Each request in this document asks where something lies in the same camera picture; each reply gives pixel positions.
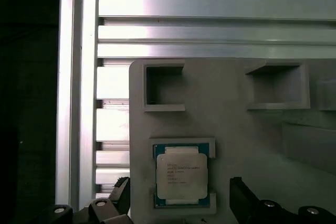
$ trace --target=dark background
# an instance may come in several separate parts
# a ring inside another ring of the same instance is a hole
[[[59,0],[0,0],[1,223],[55,202]]]

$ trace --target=screw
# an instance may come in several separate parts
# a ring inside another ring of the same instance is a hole
[[[65,209],[64,208],[57,208],[55,209],[54,213],[59,214],[60,212],[63,212]]]
[[[275,204],[272,201],[265,201],[264,204],[268,207],[275,207]]]
[[[105,205],[105,202],[104,201],[100,201],[100,202],[97,202],[96,204],[98,207],[102,207]]]
[[[307,211],[312,215],[318,215],[319,211],[315,208],[308,208]]]

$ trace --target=gray surface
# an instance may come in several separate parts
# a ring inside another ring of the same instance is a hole
[[[336,130],[284,124],[282,140],[286,156],[336,175]]]
[[[284,116],[287,111],[246,111],[244,66],[252,61],[186,60],[183,78],[187,85],[182,94],[177,94],[183,97],[186,111],[157,114],[143,112],[141,69],[143,64],[160,61],[143,60],[131,65],[130,165],[134,222],[178,220],[186,213],[177,209],[180,211],[170,212],[169,216],[166,209],[153,207],[155,161],[148,145],[150,138],[162,137],[216,139],[216,158],[209,160],[209,186],[216,193],[217,214],[199,212],[198,216],[185,216],[188,223],[199,223],[202,218],[208,223],[236,223],[228,201],[229,179],[234,176],[243,177],[260,199],[275,200],[290,211],[317,205],[336,212],[336,199],[330,197],[336,195],[336,176],[283,155],[281,123],[288,120],[288,115]],[[311,60],[307,64],[312,69],[309,74],[312,109],[307,111],[315,113],[316,80],[331,77],[336,61]],[[300,120],[299,116],[290,118]]]
[[[318,82],[318,104],[320,110],[336,111],[336,79]]]

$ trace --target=aluminum frame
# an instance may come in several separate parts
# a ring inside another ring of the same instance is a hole
[[[78,209],[81,0],[60,0],[56,204]]]
[[[79,208],[96,195],[96,86],[97,86],[98,0],[83,0]]]

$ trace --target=rectangular recess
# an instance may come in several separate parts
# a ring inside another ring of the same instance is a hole
[[[144,110],[148,112],[184,111],[184,63],[144,65]]]
[[[252,109],[308,109],[309,80],[303,61],[262,61],[246,69]]]

